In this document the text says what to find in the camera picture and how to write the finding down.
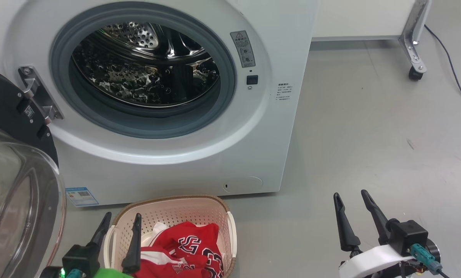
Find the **screw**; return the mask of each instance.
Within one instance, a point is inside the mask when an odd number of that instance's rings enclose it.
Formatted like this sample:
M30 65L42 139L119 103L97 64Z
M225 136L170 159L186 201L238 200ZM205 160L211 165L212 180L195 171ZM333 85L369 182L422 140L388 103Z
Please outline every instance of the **screw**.
M29 67L23 68L23 73L26 74L26 75L30 75L31 74L31 69Z

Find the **front-loading washer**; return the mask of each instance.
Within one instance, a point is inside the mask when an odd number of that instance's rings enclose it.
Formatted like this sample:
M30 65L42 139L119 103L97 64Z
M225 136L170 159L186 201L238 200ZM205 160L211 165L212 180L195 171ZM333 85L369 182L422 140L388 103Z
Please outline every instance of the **front-loading washer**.
M0 81L76 206L276 192L317 2L3 0Z

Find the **caster wheel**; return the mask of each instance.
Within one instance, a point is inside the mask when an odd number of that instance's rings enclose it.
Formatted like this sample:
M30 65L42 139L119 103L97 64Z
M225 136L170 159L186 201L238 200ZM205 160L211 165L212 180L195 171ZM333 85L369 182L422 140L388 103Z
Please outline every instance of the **caster wheel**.
M409 79L410 80L421 80L422 79L422 76L424 74L423 73L420 73L420 72L417 72L414 67L410 68L410 71L409 71Z

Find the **gray rubber seal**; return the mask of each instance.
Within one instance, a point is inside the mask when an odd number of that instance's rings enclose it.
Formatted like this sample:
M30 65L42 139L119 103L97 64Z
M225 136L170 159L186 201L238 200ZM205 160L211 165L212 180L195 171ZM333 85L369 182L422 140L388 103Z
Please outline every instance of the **gray rubber seal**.
M167 109L130 106L98 92L72 65L71 55L81 40L95 30L124 21L160 24L191 37L215 61L220 81L198 100ZM50 61L52 77L59 92L81 116L100 127L130 137L164 139L195 132L225 111L236 86L234 62L215 33L187 14L152 3L111 3L79 14L59 32L52 46Z

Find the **laundry basket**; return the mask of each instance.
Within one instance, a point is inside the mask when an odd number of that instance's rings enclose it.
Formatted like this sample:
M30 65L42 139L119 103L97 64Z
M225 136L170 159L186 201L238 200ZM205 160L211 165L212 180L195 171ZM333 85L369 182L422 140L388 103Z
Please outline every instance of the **laundry basket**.
M136 213L142 215L142 236L153 231L157 222L168 227L186 221L198 226L217 224L217 245L223 259L224 278L232 273L237 254L234 217L220 198L206 195L160 198L133 203L124 208L105 235L103 260L106 268L122 271L121 263L133 236L132 227Z

